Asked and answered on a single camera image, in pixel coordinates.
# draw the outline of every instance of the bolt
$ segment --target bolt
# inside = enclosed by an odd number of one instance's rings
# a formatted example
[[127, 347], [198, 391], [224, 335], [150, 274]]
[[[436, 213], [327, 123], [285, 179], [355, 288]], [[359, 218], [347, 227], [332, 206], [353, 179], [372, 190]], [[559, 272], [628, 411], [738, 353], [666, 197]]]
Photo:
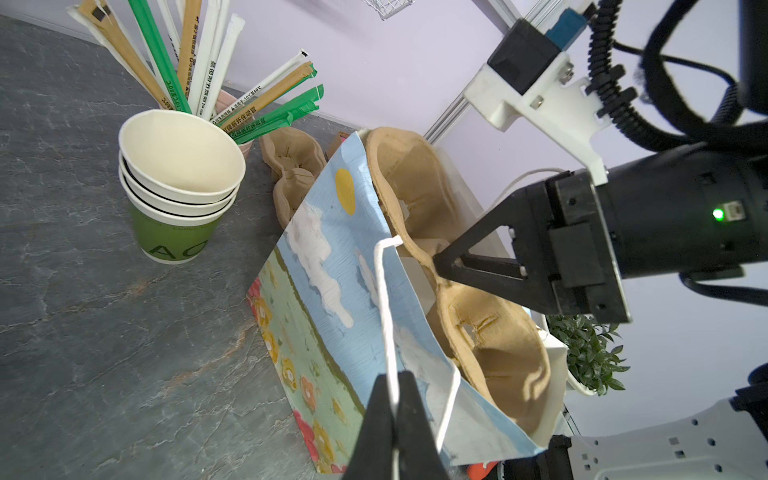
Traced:
[[563, 65], [563, 68], [560, 69], [560, 83], [563, 85], [567, 84], [571, 79], [574, 77], [574, 65], [570, 62]]
[[533, 99], [531, 102], [531, 108], [534, 110], [538, 110], [539, 107], [541, 107], [541, 104], [544, 103], [544, 97], [541, 95], [536, 95], [536, 98]]

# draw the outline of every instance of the wire basket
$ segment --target wire basket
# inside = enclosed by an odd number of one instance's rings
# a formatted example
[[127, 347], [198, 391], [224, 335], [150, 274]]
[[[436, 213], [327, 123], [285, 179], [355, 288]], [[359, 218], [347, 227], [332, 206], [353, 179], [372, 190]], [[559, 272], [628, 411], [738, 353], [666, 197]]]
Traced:
[[365, 3], [373, 7], [382, 20], [393, 16], [395, 13], [403, 10], [413, 3], [413, 0], [364, 0]]

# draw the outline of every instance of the potted plant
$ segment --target potted plant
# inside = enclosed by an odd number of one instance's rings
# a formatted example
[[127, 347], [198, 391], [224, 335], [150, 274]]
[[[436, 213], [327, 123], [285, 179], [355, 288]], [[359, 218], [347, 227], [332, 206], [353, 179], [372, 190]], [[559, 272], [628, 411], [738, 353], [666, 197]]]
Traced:
[[585, 395], [605, 395], [609, 389], [624, 390], [624, 385], [614, 378], [615, 372], [626, 372], [622, 366], [626, 359], [618, 354], [623, 345], [608, 350], [608, 342], [614, 337], [617, 324], [599, 325], [585, 315], [547, 316], [549, 332], [568, 347], [568, 382]]

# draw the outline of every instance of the yellow oval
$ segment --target yellow oval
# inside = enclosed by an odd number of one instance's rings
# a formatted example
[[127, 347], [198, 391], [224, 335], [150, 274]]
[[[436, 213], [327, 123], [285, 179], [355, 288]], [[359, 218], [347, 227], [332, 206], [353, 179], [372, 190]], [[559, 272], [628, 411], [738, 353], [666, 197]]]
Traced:
[[355, 214], [355, 182], [352, 174], [346, 168], [340, 168], [336, 172], [336, 196], [345, 212]]

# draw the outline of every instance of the marble countertop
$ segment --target marble countertop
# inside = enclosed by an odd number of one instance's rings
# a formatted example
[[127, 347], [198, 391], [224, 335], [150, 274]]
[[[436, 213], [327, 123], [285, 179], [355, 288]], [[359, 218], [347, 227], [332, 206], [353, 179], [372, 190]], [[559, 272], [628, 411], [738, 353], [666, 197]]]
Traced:
[[200, 257], [152, 262], [117, 176], [152, 99], [85, 41], [0, 17], [0, 45], [0, 476], [314, 478], [244, 301], [281, 234], [258, 145]]

